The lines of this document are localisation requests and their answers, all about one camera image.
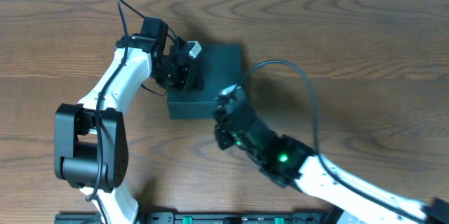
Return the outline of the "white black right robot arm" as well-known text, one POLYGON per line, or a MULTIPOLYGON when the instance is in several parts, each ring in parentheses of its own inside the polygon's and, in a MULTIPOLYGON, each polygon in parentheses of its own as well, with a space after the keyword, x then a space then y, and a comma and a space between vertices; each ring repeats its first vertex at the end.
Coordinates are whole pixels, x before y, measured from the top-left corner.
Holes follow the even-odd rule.
POLYGON ((395 195, 341 169, 316 150, 278 136, 257 117, 242 90, 222 91, 214 111, 215 139, 222 150, 235 145, 280 187, 327 201, 363 223, 447 223, 448 203, 424 204, 395 195))

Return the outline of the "dark green gift box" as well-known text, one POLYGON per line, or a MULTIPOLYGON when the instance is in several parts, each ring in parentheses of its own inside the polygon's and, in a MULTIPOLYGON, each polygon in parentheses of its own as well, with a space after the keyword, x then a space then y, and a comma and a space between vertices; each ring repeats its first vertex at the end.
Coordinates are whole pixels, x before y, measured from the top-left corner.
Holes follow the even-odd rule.
POLYGON ((242 46, 205 44, 199 54, 203 88, 197 91, 169 91, 167 105, 171 119, 212 119, 219 92, 237 84, 242 75, 242 46))

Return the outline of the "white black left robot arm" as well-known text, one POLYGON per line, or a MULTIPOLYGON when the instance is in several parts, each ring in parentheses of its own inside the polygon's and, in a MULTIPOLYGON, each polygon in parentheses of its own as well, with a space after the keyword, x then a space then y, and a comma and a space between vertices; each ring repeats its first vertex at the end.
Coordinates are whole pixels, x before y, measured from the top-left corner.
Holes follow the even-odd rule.
POLYGON ((166 90, 197 90, 202 47, 185 41, 160 18, 145 17, 140 32, 114 45, 111 65, 77 104, 55 112, 54 172, 94 203, 99 223, 135 223, 139 204, 124 182, 128 143, 124 117, 147 79, 166 90))

